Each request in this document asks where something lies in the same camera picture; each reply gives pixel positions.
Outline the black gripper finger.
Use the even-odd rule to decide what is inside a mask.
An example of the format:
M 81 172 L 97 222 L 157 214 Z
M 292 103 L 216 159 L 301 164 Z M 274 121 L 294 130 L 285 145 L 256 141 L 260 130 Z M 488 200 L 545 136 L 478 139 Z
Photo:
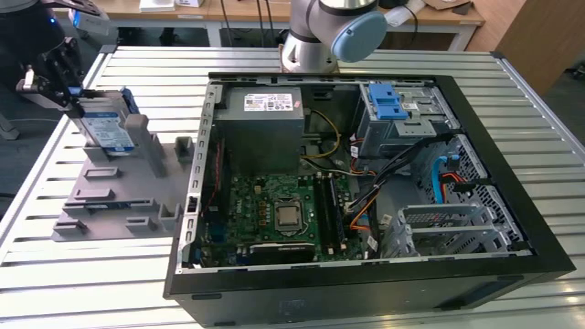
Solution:
M 78 96 L 82 90 L 84 72 L 78 42 L 74 38 L 64 38 L 58 59 L 65 99 L 74 110 L 81 110 Z
M 42 58 L 42 74 L 38 74 L 37 89 L 41 96 L 49 99 L 61 108 L 70 103 L 68 80 L 62 70 L 62 59 L 58 52 L 52 51 Z

